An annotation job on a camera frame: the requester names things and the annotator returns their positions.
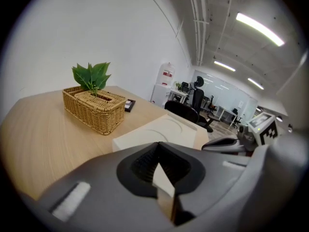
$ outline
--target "green plant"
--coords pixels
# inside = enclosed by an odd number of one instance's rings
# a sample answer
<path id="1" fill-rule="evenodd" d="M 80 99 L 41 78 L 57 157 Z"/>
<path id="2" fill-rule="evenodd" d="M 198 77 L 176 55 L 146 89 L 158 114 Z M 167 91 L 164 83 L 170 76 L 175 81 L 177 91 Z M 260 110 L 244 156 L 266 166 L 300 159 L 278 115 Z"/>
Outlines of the green plant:
<path id="1" fill-rule="evenodd" d="M 87 69 L 77 64 L 77 67 L 72 67 L 74 79 L 83 90 L 90 90 L 91 94 L 97 97 L 98 90 L 105 88 L 106 81 L 111 76 L 106 75 L 109 64 L 101 63 L 92 67 L 88 63 Z"/>
<path id="2" fill-rule="evenodd" d="M 179 83 L 179 82 L 177 82 L 175 85 L 176 85 L 176 87 L 177 87 L 178 90 L 180 90 L 181 87 L 182 87 L 181 83 Z"/>

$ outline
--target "ceiling light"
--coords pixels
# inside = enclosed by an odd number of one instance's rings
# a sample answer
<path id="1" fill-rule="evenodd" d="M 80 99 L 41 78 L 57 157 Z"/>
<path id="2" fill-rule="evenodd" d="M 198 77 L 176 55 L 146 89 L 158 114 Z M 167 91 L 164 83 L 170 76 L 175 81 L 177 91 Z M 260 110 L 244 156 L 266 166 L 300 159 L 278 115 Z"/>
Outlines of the ceiling light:
<path id="1" fill-rule="evenodd" d="M 224 87 L 223 85 L 220 85 L 221 87 Z M 224 87 L 224 88 L 226 88 L 226 89 L 228 89 L 228 90 L 230 90 L 229 88 L 227 88 L 227 87 Z"/>
<path id="2" fill-rule="evenodd" d="M 281 116 L 277 116 L 276 119 L 279 120 L 280 122 L 283 121 Z"/>
<path id="3" fill-rule="evenodd" d="M 260 89 L 264 89 L 261 85 L 259 85 L 256 81 L 252 80 L 251 78 L 248 78 L 248 80 L 253 84 L 257 85 Z"/>
<path id="4" fill-rule="evenodd" d="M 222 67 L 225 67 L 225 68 L 227 68 L 227 69 L 229 69 L 230 71 L 235 71 L 235 69 L 233 69 L 233 68 L 231 68 L 231 67 L 229 67 L 229 66 L 227 66 L 227 65 L 225 65 L 225 64 L 222 64 L 222 63 L 220 63 L 220 62 L 218 62 L 218 61 L 215 61 L 214 62 L 215 64 L 218 64 L 218 65 L 220 65 L 220 66 L 222 66 Z"/>
<path id="5" fill-rule="evenodd" d="M 204 80 L 206 80 L 206 81 L 210 81 L 210 82 L 212 82 L 213 83 L 213 81 L 212 80 L 209 80 L 209 79 L 206 79 L 206 78 L 203 78 Z"/>
<path id="6" fill-rule="evenodd" d="M 253 27 L 254 29 L 258 30 L 262 34 L 264 34 L 266 37 L 268 37 L 270 40 L 272 40 L 277 46 L 282 46 L 284 44 L 283 40 L 280 39 L 273 31 L 265 27 L 263 24 L 253 20 L 252 18 L 242 14 L 238 13 L 236 16 L 237 21 L 241 21 L 250 27 Z"/>

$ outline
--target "desk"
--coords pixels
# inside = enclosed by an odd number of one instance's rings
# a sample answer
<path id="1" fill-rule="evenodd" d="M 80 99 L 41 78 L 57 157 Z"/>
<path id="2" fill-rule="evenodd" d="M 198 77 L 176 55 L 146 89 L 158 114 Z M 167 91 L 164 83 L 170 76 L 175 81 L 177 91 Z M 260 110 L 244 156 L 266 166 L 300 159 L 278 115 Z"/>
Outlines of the desk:
<path id="1" fill-rule="evenodd" d="M 181 97 L 180 103 L 184 103 L 184 100 L 185 100 L 185 98 L 187 97 L 188 94 L 183 93 L 179 90 L 171 89 L 170 94 L 169 94 L 169 100 L 171 100 L 174 95 L 179 95 Z"/>
<path id="2" fill-rule="evenodd" d="M 234 123 L 234 120 L 236 119 L 236 114 L 234 114 L 233 112 L 231 112 L 231 111 L 228 111 L 228 110 L 226 110 L 224 107 L 222 107 L 222 106 L 218 106 L 219 108 L 222 108 L 222 113 L 220 114 L 220 117 L 219 117 L 219 120 L 221 119 L 221 117 L 222 117 L 222 115 L 223 115 L 223 113 L 224 112 L 228 112 L 229 114 L 231 114 L 231 115 L 234 115 L 235 117 L 234 117 L 234 119 L 233 119 L 233 121 L 231 122 L 231 124 L 230 124 L 230 126 L 231 125 L 233 125 L 233 123 Z"/>
<path id="3" fill-rule="evenodd" d="M 131 113 L 125 112 L 125 120 L 107 136 L 67 112 L 61 90 L 26 97 L 14 105 L 0 135 L 2 161 L 18 190 L 38 199 L 50 184 L 87 160 L 112 153 L 113 138 L 168 113 L 119 87 L 105 90 L 136 100 Z M 194 148 L 201 149 L 209 141 L 207 131 L 195 126 Z"/>

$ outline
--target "white foam block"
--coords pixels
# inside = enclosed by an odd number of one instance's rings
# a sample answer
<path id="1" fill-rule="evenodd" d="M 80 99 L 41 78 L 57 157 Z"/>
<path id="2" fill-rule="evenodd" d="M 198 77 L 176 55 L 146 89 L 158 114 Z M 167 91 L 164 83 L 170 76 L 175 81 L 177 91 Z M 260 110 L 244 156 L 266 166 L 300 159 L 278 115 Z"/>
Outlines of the white foam block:
<path id="1" fill-rule="evenodd" d="M 198 125 L 192 125 L 177 115 L 169 113 L 123 136 L 112 140 L 113 152 L 154 143 L 169 142 L 185 147 L 194 146 Z"/>
<path id="2" fill-rule="evenodd" d="M 160 163 L 158 163 L 158 166 L 156 167 L 154 171 L 153 186 L 157 188 L 161 188 L 164 192 L 166 192 L 172 198 L 175 195 L 175 187 L 169 181 L 169 178 L 165 174 Z"/>

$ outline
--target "black office chair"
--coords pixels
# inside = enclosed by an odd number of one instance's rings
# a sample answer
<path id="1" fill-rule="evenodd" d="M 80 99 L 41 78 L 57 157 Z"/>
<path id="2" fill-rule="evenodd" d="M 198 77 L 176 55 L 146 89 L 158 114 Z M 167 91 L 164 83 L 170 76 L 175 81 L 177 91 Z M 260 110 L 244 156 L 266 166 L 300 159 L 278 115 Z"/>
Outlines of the black office chair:
<path id="1" fill-rule="evenodd" d="M 193 123 L 198 122 L 199 115 L 196 110 L 177 101 L 168 101 L 164 108 L 170 112 L 185 118 Z"/>
<path id="2" fill-rule="evenodd" d="M 233 110 L 232 110 L 232 112 L 234 113 L 234 114 L 236 114 L 236 115 L 238 115 L 238 110 L 236 109 L 236 108 L 234 108 Z M 233 127 L 234 128 L 238 128 L 238 126 L 236 125 L 236 123 L 237 123 L 237 116 L 236 116 L 236 118 L 235 118 L 235 120 L 234 120 L 234 123 L 233 123 Z"/>
<path id="3" fill-rule="evenodd" d="M 209 121 L 207 122 L 206 119 L 202 116 L 200 116 L 196 110 L 194 110 L 192 107 L 186 106 L 180 102 L 177 101 L 168 101 L 165 103 L 166 110 L 169 110 L 170 112 L 187 119 L 207 130 L 207 132 L 213 132 L 213 129 L 209 126 L 211 122 L 214 120 L 217 120 L 216 118 L 211 118 L 209 116 Z"/>
<path id="4" fill-rule="evenodd" d="M 193 94 L 192 108 L 196 110 L 198 114 L 201 110 L 203 98 L 204 98 L 204 91 L 197 88 Z"/>
<path id="5" fill-rule="evenodd" d="M 189 84 L 186 82 L 182 82 L 182 92 L 187 93 L 189 91 Z"/>
<path id="6" fill-rule="evenodd" d="M 192 100 L 192 108 L 194 110 L 197 111 L 197 113 L 199 114 L 200 110 L 201 110 L 201 105 L 202 105 L 202 101 L 204 98 L 204 91 L 197 88 L 194 91 L 194 95 L 193 95 L 193 100 Z M 219 121 L 218 118 L 216 118 L 215 116 L 210 116 L 208 115 L 209 121 L 206 121 L 206 118 L 204 118 L 203 116 L 199 116 L 198 122 L 197 124 L 203 128 L 205 128 L 207 130 L 207 132 L 213 132 L 213 129 L 210 127 L 210 124 L 213 121 Z"/>

